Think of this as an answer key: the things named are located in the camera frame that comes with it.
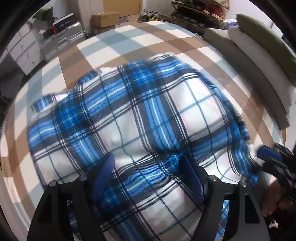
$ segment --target bed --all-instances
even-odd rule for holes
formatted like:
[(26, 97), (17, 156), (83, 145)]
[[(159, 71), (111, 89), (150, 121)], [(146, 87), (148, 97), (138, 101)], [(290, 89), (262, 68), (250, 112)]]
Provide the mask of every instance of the bed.
[(98, 67), (117, 66), (172, 52), (201, 71), (242, 115), (254, 150), (262, 144), (282, 144), (278, 124), (248, 79), (202, 37), (165, 22), (131, 23), (95, 37), (60, 54), (37, 72), (18, 93), (1, 133), (0, 203), (7, 221), (20, 240), (26, 240), (34, 211), (43, 194), (27, 144), (30, 106), (41, 96), (69, 90)]

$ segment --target plaid shirt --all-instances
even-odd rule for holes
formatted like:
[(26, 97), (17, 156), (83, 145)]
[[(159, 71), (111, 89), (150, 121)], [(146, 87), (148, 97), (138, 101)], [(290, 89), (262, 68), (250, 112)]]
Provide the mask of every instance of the plaid shirt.
[[(114, 154), (95, 212), (102, 231), (117, 240), (192, 238), (204, 207), (179, 171), (184, 153), (225, 182), (257, 180), (242, 117), (202, 73), (171, 53), (95, 69), (32, 109), (29, 147), (44, 187), (73, 181)], [(225, 202), (217, 238), (227, 211)]]

